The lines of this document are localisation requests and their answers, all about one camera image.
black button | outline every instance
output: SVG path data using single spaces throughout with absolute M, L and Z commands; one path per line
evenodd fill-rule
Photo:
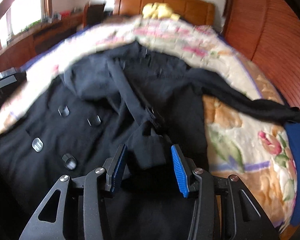
M 90 118 L 88 118 L 88 123 L 92 127 L 99 126 L 101 124 L 100 117 L 98 115 L 95 117 L 90 117 Z
M 63 155 L 62 160 L 65 162 L 64 165 L 68 170 L 74 170 L 77 166 L 77 160 L 69 153 Z
M 59 106 L 58 112 L 62 117 L 68 116 L 70 114 L 67 106 Z

wooden headboard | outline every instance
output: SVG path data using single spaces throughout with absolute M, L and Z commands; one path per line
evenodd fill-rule
M 167 3 L 193 25 L 213 25 L 214 4 L 202 0 L 114 0 L 114 15 L 138 15 L 147 3 Z
M 285 0 L 232 0 L 224 35 L 300 108 L 300 20 Z

bed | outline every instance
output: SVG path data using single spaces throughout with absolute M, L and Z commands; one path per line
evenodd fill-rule
M 143 6 L 154 2 L 168 3 L 187 22 L 142 19 L 139 14 Z M 179 57 L 191 67 L 219 73 L 250 99 L 265 98 L 284 104 L 258 67 L 223 42 L 212 29 L 212 3 L 115 0 L 114 15 L 133 17 L 121 24 L 91 27 L 27 66 L 27 83 L 0 110 L 0 134 L 24 116 L 51 81 L 72 63 L 84 55 L 135 40 L 149 49 Z M 216 98 L 203 96 L 202 101 L 210 172 L 221 177 L 239 175 L 273 225 L 283 231 L 290 223 L 297 192 L 296 167 L 285 129 L 239 113 Z

wooden floor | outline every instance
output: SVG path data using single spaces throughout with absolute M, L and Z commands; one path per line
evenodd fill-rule
M 293 233 L 297 230 L 298 227 L 288 226 L 286 230 L 280 235 L 281 240 L 289 240 Z

black coat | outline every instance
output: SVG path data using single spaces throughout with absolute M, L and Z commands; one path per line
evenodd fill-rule
M 61 175 L 86 175 L 125 143 L 131 176 L 107 201 L 113 238 L 186 239 L 193 200 L 178 191 L 170 147 L 179 144 L 208 169 L 203 94 L 258 119 L 300 122 L 296 109 L 251 101 L 217 73 L 134 42 L 86 56 L 53 80 L 26 116 L 0 135 L 0 174 L 32 213 Z M 59 114 L 60 106 L 68 116 Z M 35 138 L 43 143 L 40 152 L 32 147 Z M 72 171 L 61 159 L 67 153 L 77 160 Z

